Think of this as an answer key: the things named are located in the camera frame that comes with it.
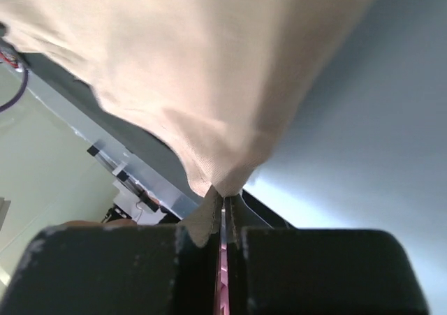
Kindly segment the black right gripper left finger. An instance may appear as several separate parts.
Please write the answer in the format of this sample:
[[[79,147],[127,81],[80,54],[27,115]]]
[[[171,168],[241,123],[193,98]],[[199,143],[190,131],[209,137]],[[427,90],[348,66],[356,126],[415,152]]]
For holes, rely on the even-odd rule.
[[[178,224],[53,226],[27,245],[2,314],[218,314],[223,199]]]

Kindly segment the tan t-shirt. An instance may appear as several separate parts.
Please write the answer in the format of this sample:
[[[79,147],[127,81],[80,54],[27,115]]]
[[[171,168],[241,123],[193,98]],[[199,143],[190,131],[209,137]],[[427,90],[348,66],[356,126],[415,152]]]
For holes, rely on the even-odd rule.
[[[232,196],[373,1],[1,0],[1,21],[164,141],[193,191]]]

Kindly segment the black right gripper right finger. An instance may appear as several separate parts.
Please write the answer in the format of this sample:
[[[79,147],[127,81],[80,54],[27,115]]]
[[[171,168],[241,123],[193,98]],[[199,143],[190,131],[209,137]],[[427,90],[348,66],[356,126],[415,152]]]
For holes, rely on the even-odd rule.
[[[427,314],[407,253],[375,229],[274,228],[226,198],[231,314]]]

